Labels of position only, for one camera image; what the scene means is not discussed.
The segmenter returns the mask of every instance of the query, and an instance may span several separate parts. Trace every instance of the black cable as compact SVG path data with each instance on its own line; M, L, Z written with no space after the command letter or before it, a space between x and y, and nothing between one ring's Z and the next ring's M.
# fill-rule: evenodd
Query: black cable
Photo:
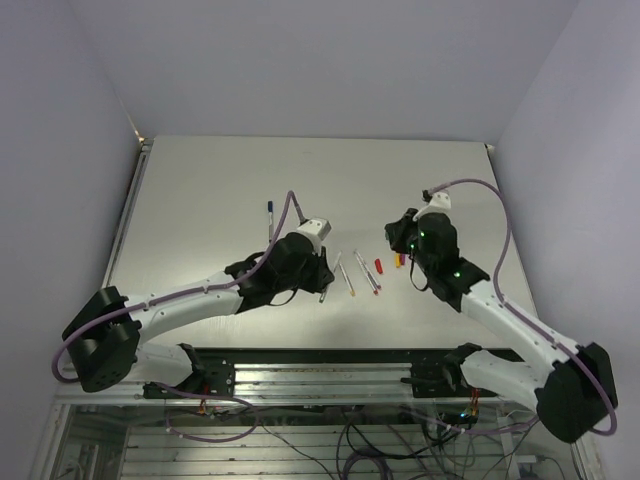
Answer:
M564 470L562 469L562 466L560 465L560 463L555 458L540 456L540 459L543 462L546 461L546 460L551 460L553 463L555 463L557 465L557 467L558 467L558 470L560 470L560 475L562 475L562 480L567 480L567 477L564 476Z
M413 285L413 287L416 290L418 290L419 292L426 292L427 289L429 288L429 280L427 280L427 284L422 288L419 288L416 285L416 282L413 281L413 267L414 267L414 265L416 263L416 259L415 259L415 256L413 254L411 254L410 256L411 256L411 267L409 268L409 280L411 280L411 285Z
M533 427L535 427L535 426L538 424L538 422L539 422L539 421L540 421L540 420L536 420L536 421L533 423L533 425L531 425L531 426L529 427L529 429L528 429L528 430L526 430L526 431L524 432L524 434L522 435L522 438L520 438L520 440L518 441L518 443L516 444L516 446L513 448L513 450L511 451L511 453L507 453L507 454L505 454L505 455L501 456L501 457L498 459L498 461L497 461L496 463L494 463L494 464L491 466L491 468L485 472L485 474L482 476L482 478L481 478L480 480L484 480L485 478L487 478L487 475L489 475L489 474L491 473L491 471L492 471L494 468L496 468L496 467L500 464L500 462L502 462L502 461L503 461L505 458L507 458L507 457L509 457L509 464L507 465L507 475L509 475L509 468L511 468L511 460L513 460L513 455L516 453L516 451L518 450L518 448L520 448L520 445L522 445L522 442L524 442L525 438L527 438L527 435L529 435L529 433L531 433L531 430L533 430Z
M284 307L287 303L289 303L291 300L293 300L294 298L296 298L296 294L298 293L298 289L296 288L293 293L291 294L291 296L284 302L284 303L269 303L267 304L268 307Z
M373 445L356 425L354 425L353 423L349 423L345 431L345 437L347 438L347 443L349 447L351 447L351 450L353 450L354 452L360 455L365 456L365 453L361 449L354 447L353 443L351 443L351 438L349 437L349 431L351 430L351 428L353 428L358 433L358 435L360 435L360 438L362 438L362 440L364 440L364 443L366 443L367 446L371 449L371 451L368 454L366 454L366 456L369 456L372 458L384 457L384 458L388 458L389 460L409 460L412 458L429 458L430 457L430 455L420 455L421 453L427 451L429 447L424 447L419 450L412 451L408 455L385 453L379 448L377 448L375 445Z
M306 453L304 453L304 452L301 452L301 451L300 451L300 450L298 450L296 447L294 447L291 443L289 443L289 441L288 441L288 440L286 440L284 437L281 437L281 436L280 436L280 435L278 435L277 433L275 433L275 432L272 432L272 431L268 430L268 429L267 429L267 427L265 427L265 426L264 426L264 424L262 424L262 428L264 428L264 431L265 431L265 432L267 432L269 435L273 435L274 437L276 437L276 438L280 439L282 442L286 443L286 444L287 444L287 446L289 446L289 448L291 448L294 452L296 452L296 453L298 453L298 454L302 455L303 457L308 458L309 460L313 460L314 462L316 462L318 465L320 465L320 466L322 467L322 469L327 473L327 475L329 475L329 478L330 478L331 480L335 480L335 479L333 478L333 475L332 475L332 474L331 474L331 472L329 471L329 469L328 469L327 467L325 467L325 466L324 466L324 464L323 464L320 460L318 460L318 459L317 459L317 458L315 458L315 457L312 457L311 455L307 455L307 454L306 454Z

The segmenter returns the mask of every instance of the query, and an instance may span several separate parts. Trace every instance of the metal frame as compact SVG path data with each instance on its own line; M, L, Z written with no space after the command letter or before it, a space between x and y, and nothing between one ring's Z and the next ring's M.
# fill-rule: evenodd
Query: metal frame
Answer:
M127 230L129 226L129 222L131 219L131 215L135 208L136 199L139 193L139 189L142 183L142 178L144 176L144 172L146 170L146 166L151 154L151 149L153 146L153 140L146 139L142 142L140 154L138 156L137 165L135 172L133 174L129 193L127 195L122 215L120 218L120 222L118 224L118 229L116 232L116 236L114 238L114 244L111 251L111 255L109 258L109 263L107 266L107 271L104 277L103 286L108 286L112 280L115 269L118 265L118 261L120 258L120 253L124 241L126 239ZM222 352L220 350L216 350L216 354L220 355ZM276 396L271 396L271 398L262 398L264 395L258 394L257 391L259 388L253 388L251 385L255 382L243 382L243 375L249 375L249 372L255 373L256 371L261 371L264 374L275 375L277 370L283 370L282 367L285 366L285 362L272 362L268 364L259 363L253 359L253 362L247 361L246 363L236 363L235 367L240 372L238 385L236 388L240 388L238 392L243 397L249 399L252 403L256 403L257 405L274 405L277 403L282 403L283 398L276 398ZM384 369L387 369L389 372L394 370L397 372L402 372L403 375L409 373L410 364L405 362L396 362L396 363L383 363L383 364L368 364L369 367L380 367L384 366ZM406 388L399 387L399 390L402 390L401 395L389 395L390 391L386 387L384 387L384 394L382 396L368 396L373 392L376 388L381 388L380 382L360 382L358 385L353 385L353 378L349 379L346 382L347 378L344 375L345 372L357 373L358 370L362 371L362 364L354 364L348 362L348 365L341 364L314 364L314 363L304 363L304 364L291 364L286 363L286 369L298 369L298 370L307 370L313 371L313 373L319 375L325 375L325 381L329 379L329 377L333 377L332 390L327 389L324 395L307 395L305 399L296 398L292 401L289 398L289 402L287 404L300 404L300 405L309 405L309 404L344 404L345 398L330 400L331 393L336 392L336 386L339 384L336 383L336 378L340 377L340 374L343 375L343 384L345 385L345 392L360 392L354 396L348 403L381 403L381 402L398 402L399 398L402 397L402 401L407 402L407 400L411 399L413 395L406 395ZM278 387L280 393L285 391L286 389L282 386L287 382L283 382L282 380L286 377L286 372L279 372L279 379L281 385ZM326 383L316 382L315 385L313 383L306 385L308 390L319 391L318 386L326 385ZM413 398L411 399L412 403L419 403L423 405L428 404L459 404L461 402L465 402L465 395L461 395L460 397L451 397L451 396L443 396L441 398ZM498 403L502 402L503 399L499 397L486 397L481 399L482 403ZM138 406L166 406L166 405L197 405L199 401L197 400L188 400L188 399L154 399L148 400L143 397L143 384L120 384L115 387L112 387L102 393L99 394L86 394L82 391L79 385L60 385L56 396L54 398L54 403L51 407L51 411L49 414L49 418L47 420L47 424L45 427L45 431L43 433L42 441L40 444L40 448L36 459L34 461L34 466L31 471L30 478L32 480L49 480L52 472L55 472L56 462L58 461L58 456L61 451L61 446L64 444L66 435L68 434L69 425L71 418L73 417L73 408L75 405L138 405ZM574 451L576 452L576 457L578 464L583 468L583 477L585 480L604 480L604 473L602 471L602 465L600 462L600 458L598 455L597 447L594 443L592 435L585 435L581 438L574 447Z

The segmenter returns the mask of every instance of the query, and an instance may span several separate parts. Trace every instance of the gray cable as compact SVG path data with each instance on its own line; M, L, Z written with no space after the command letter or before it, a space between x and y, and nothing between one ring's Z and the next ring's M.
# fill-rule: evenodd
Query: gray cable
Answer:
M520 448L520 445L522 445L522 443L524 442L525 438L527 438L527 435L529 435L529 433L531 433L531 430L533 430L533 427L536 425L536 423L538 423L539 420L536 420L536 422L531 425L529 427L529 429L524 432L524 435L522 435L522 438L520 439L520 441L518 441L518 443L516 444L516 446L513 448L513 450L511 451L511 453L508 453L506 455L503 455L502 457L500 457L498 459L498 461L496 463L494 463L491 468L489 468L489 470L487 470L485 472L485 474L482 476L482 478L480 480L484 480L485 478L487 478L487 475L489 475L494 468L496 468L500 462L502 462L503 460L505 460L507 457L509 457L509 464L507 465L507 475L509 474L509 468L511 467L511 460L513 460L513 455L516 453L516 451L518 450L518 448Z
M555 458L552 457L545 457L540 455L539 458L544 462L546 460L551 460L553 463L556 464L556 466L558 467L558 470L560 470L560 475L562 475L562 480L567 480L567 477L564 476L564 470L562 469L562 466L560 465L560 462L558 462Z
M327 472L327 475L329 475L329 478L331 480L335 480L333 478L333 475L331 474L331 472L329 471L329 469L327 467L324 466L324 464L318 460L315 457L312 457L311 455L307 455L304 452L301 452L300 450L298 450L296 447L293 446L293 444L289 443L288 440L286 440L284 437L281 437L279 434L272 432L271 430L268 430L267 427L264 426L264 424L262 424L262 428L264 429L265 432L267 432L269 435L273 435L274 437L278 438L279 440L281 440L282 442L286 443L289 448L291 448L294 452L299 453L300 455L302 455L303 457L308 458L309 460L313 460L314 462L316 462L318 465L320 465L322 467L322 469Z

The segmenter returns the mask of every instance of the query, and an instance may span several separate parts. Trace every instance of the black bracket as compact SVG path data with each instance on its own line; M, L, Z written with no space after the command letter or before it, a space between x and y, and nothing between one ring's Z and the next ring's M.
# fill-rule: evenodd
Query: black bracket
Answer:
M183 343L180 346L191 360L193 373L180 385L176 385L177 390L188 393L233 396L236 371L226 358L207 356L206 360L203 360L191 345ZM144 398L174 399L182 397L167 392L156 384L149 383L144 386Z

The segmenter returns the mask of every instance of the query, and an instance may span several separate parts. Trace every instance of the wire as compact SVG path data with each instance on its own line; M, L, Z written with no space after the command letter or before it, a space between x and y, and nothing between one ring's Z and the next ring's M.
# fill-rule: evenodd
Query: wire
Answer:
M409 452L413 452L413 450L411 449L411 445L409 445L409 443L404 439L404 437L402 435L400 435L400 432L398 432L395 428L393 428L391 425L387 425L387 428L389 430L391 430L391 432L393 432L393 434L398 437L398 440L400 440L400 442L407 448L407 451ZM420 457L418 455L412 454L411 455L413 458L416 459L416 462L418 463L418 466L420 468L422 468L426 473L430 473L429 469L427 468L427 466L422 462L422 460L420 459Z
M276 230L273 233L273 238L271 239L271 242L269 242L269 246L265 250L264 255L260 258L260 260L247 273L245 273L244 275L242 275L242 276L240 276L240 277L236 278L235 280L233 280L231 282L228 282L228 283L221 283L221 284L218 284L218 285L208 285L204 289L202 287L193 287L193 288L188 288L186 290L173 292L173 293L170 293L168 295L164 295L162 297L154 298L153 300L150 300L148 303L145 303L145 302L137 303L135 305L131 305L129 307L124 307L124 308L115 310L113 312L107 313L105 315L101 315L98 318L95 318L95 319L91 320L90 322L82 325L80 328L75 330L71 335L69 335L62 342L60 347L58 347L58 349L54 353L53 358L51 360L51 373L53 373L53 376L56 378L56 380L58 380L59 382L62 382L62 383L75 383L75 382L79 381L78 377L68 378L68 377L63 376L62 373L60 372L60 368L58 367L58 363L60 362L60 358L62 357L64 351L73 342L75 342L78 338L80 338L80 336L83 335L85 332L91 330L92 328L96 327L97 325L100 325L102 323L106 323L106 322L109 322L111 320L114 320L114 319L120 317L121 315L125 315L125 314L129 314L129 313L137 312L137 311L140 311L140 310L148 309L149 307L154 307L156 305L168 302L170 300L175 300L176 298L181 298L181 297L188 296L188 295L203 295L203 294L208 293L211 290L227 290L229 288L235 287L236 285L239 285L240 283L242 283L245 280L247 280L248 278L250 278L254 273L256 273L262 267L262 265L264 265L264 263L267 261L267 258L271 254L271 251L273 250L273 248L274 248L274 246L276 244L276 241L278 240L278 237L280 236L280 232L282 231L282 228L284 227L284 221L287 218L287 213L289 211L289 204L291 202L293 202L293 204L294 204L294 207L296 209L296 212L298 214L298 218L299 218L300 222L302 223L302 222L306 221L306 219L305 219L305 217L304 217L304 215L302 213L302 209L300 208L300 204L298 203L298 199L296 198L295 193L292 190L289 190L289 192L287 193L287 197L285 199L285 202L284 202L284 208L282 210L282 215L280 216L280 221L278 222L278 226L276 227Z
M188 392L181 392L180 390L170 387L169 385L165 385L164 383L158 383L156 382L156 385L158 385L159 387L165 389L167 392L171 392L174 395L179 395L183 398L195 398L195 399L199 399L199 400L219 400L219 401L225 401L225 402L235 402L235 403L239 403L241 405L244 405L247 408L250 408L253 411L253 414L255 416L255 421L253 423L253 425L251 427L249 427L246 431L239 433L238 435L234 435L233 437L227 437L227 438L222 438L222 439L218 439L218 438L204 438L204 437L198 437L195 435L190 435L188 433L183 433L180 432L178 430L176 430L175 428L173 428L173 426L171 425L171 412L167 412L166 416L165 416L165 425L167 427L167 433L171 433L173 435L177 435L180 438L186 438L187 440L194 440L196 442L203 442L203 443L228 443L228 442L233 442L235 440L240 440L241 438L244 438L246 436L251 435L256 428L258 428L258 426L260 426L260 412L258 411L258 409L252 405L251 403L247 402L246 400L243 400L241 398L237 398L237 397L225 397L222 395L202 395L199 393L188 393Z
M291 296L289 298L287 298L284 302L282 303L270 303L267 306L268 307L284 307L287 303L289 303L291 300L293 300L294 298L296 298L296 294L298 293L298 289L296 288L293 293L291 294Z
M564 475L564 470L562 469L562 466L560 465L560 462L558 462L555 458L551 458L551 457L545 457L540 455L539 458L544 462L546 460L550 460L553 463L556 464L556 466L558 467L558 470L560 470L560 475L562 475L562 480L567 480L567 477L565 477Z
M485 472L485 474L482 476L482 478L480 480L484 480L485 478L487 478L487 475L489 475L494 468L496 468L500 462L502 462L504 459L506 459L507 457L509 457L509 464L507 465L507 475L509 474L509 469L511 468L511 461L513 460L513 455L516 453L516 451L518 450L518 448L520 448L520 445L522 445L522 443L524 442L524 440L527 438L527 436L529 435L529 433L531 433L531 430L533 430L533 427L536 425L536 423L538 423L540 420L536 419L536 421L529 427L529 429L524 432L524 434L522 435L522 438L520 438L520 440L518 441L518 443L516 444L515 447L513 447L513 450L511 451L511 453L507 453L505 455L503 455L502 457L500 457L498 459L498 461L496 463L494 463L491 468L489 468L489 470L487 470Z
M618 417L616 415L615 409L613 408L613 404L611 403L611 399L607 395L607 392L604 391L604 388L602 387L598 379L593 375L593 373L591 373L591 370L589 370L589 368L584 364L584 362L580 360L580 358L575 353L573 353L567 346L565 346L561 342L557 342L552 335L547 333L543 328L539 327L535 322L532 322L529 318L527 318L526 315L524 315L518 309L513 307L506 300L504 294L502 293L502 290L500 289L498 278L499 278L500 270L502 269L504 260L507 256L507 251L509 250L509 243L511 241L511 220L509 219L509 215L507 214L507 206L505 204L504 198L502 197L502 194L500 193L500 191L490 183L485 182L484 180L480 180L477 178L462 178L460 180L454 180L452 182L443 183L442 185L432 188L429 190L429 194L434 195L435 193L441 190L445 190L454 185L460 185L463 183L475 183L488 188L498 197L498 199L500 200L500 203L502 204L502 209L504 210L506 224L507 224L506 238L505 238L504 246L502 248L502 252L500 253L500 257L498 259L498 263L496 264L496 267L493 271L493 288L496 291L496 296L498 297L498 300L507 310L513 313L525 325L527 325L534 332L536 332L538 335L540 335L542 338L548 341L551 345L558 348L562 353L567 355L578 366L578 368L582 371L582 373L584 373L584 375L589 379L591 384L594 386L594 388L598 392L598 395L600 395L600 398L604 402L604 405L607 409L607 413L609 415L609 419L611 422L611 424L609 425L609 429L607 430L599 430L596 428L592 428L591 431L593 433L596 433L602 436L611 436L615 434L618 429Z
M413 285L413 288L415 288L416 290L418 290L419 292L426 292L427 289L429 288L429 281L427 280L427 283L425 284L424 287L420 288L416 285L416 282L414 282L413 280L413 267L415 266L416 263L416 257L412 254L411 255L411 266L409 267L409 280L411 280L411 285Z
M382 457L370 457L368 455L360 455L359 453L353 452L344 462L344 468L342 470L342 479L348 480L349 473L353 466L361 462L362 460L368 460L373 463L376 467L378 467L378 473L380 473L380 480L393 480L393 472L389 468L389 465Z
M573 468L576 471L576 475L578 476L578 480L584 480L582 478L582 474L580 473L580 468L578 468L578 461L576 460L576 454L573 452L572 445L569 446L569 452L571 452L571 463L573 463Z
M294 452L297 452L298 454L302 455L303 457L306 457L309 460L313 460L314 462L316 462L318 465L320 465L322 467L322 469L327 473L327 475L329 475L329 478L331 480L334 480L333 475L331 474L329 469L327 467L325 467L324 464L320 460L318 460L315 457L312 457L311 455L307 455L304 452L301 452L295 446L293 446L293 444L291 444L288 440L286 440L284 437L281 437L279 434L268 430L267 427L265 427L264 423L262 424L262 428L264 428L264 431L267 432L269 435L273 435L274 437L276 437L276 438L280 439L281 441L283 441L284 443L286 443L289 446L289 448L291 448Z
M509 425L507 427L501 427L495 430L476 430L476 429L471 430L466 428L460 428L455 425L449 425L448 423L445 423L438 418L429 417L428 415L424 415L423 413L410 409L410 407L406 405L401 405L400 408L403 411L406 411L407 413L411 414L413 417L426 420L427 422L430 422L430 423L435 423L436 425L441 425L443 427L446 427L447 430L449 431L452 431L455 433L461 433L461 434L464 433L465 435L502 435L503 433L519 432L523 430L522 426L530 427L531 425L534 425L538 421L538 417L534 416L533 418L531 418L526 422L522 422L519 424L516 423L513 425Z

